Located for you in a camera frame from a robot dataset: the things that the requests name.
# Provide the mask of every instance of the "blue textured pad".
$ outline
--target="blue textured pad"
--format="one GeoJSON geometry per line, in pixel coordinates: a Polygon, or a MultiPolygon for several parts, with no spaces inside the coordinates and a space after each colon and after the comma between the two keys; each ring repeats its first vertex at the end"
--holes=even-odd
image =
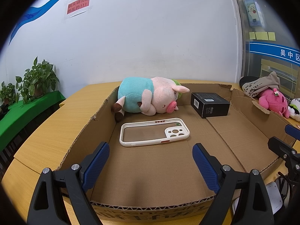
{"type": "Polygon", "coordinates": [[[207,187],[217,194],[220,190],[218,175],[197,144],[193,146],[193,158],[207,187]]]}
{"type": "Polygon", "coordinates": [[[300,130],[299,129],[297,129],[294,126],[288,124],[288,125],[285,126],[284,130],[288,135],[294,137],[297,140],[300,140],[300,130]]]}
{"type": "Polygon", "coordinates": [[[84,173],[81,186],[84,192],[87,192],[88,189],[91,189],[95,185],[109,155],[110,146],[105,143],[84,173]]]}

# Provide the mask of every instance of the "pig's snout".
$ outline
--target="pig's snout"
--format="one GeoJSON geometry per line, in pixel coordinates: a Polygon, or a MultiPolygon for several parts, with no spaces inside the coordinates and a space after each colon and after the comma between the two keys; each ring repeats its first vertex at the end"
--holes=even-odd
{"type": "Polygon", "coordinates": [[[167,107],[167,113],[172,113],[176,107],[177,107],[177,102],[172,101],[167,107]]]}

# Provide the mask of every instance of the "phone case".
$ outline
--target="phone case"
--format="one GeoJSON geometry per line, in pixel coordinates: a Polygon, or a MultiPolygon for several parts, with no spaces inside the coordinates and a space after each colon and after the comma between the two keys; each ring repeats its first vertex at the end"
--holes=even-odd
{"type": "Polygon", "coordinates": [[[148,146],[184,140],[190,131],[180,118],[126,123],[121,127],[120,144],[125,147],[148,146]]]}

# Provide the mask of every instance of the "pig's ear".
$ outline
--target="pig's ear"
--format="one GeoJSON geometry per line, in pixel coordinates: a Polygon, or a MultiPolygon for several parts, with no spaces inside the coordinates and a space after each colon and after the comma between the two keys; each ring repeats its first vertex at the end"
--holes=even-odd
{"type": "Polygon", "coordinates": [[[190,90],[182,85],[176,85],[176,86],[172,86],[172,89],[175,90],[176,92],[180,92],[180,93],[187,93],[190,92],[190,90]]]}

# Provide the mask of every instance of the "pig's head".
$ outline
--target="pig's head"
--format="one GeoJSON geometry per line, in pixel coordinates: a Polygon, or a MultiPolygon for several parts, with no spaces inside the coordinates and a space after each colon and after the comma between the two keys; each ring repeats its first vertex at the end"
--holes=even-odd
{"type": "Polygon", "coordinates": [[[171,84],[164,84],[154,90],[151,104],[155,107],[157,113],[172,113],[178,110],[176,100],[179,93],[187,93],[190,90],[184,86],[171,84]]]}

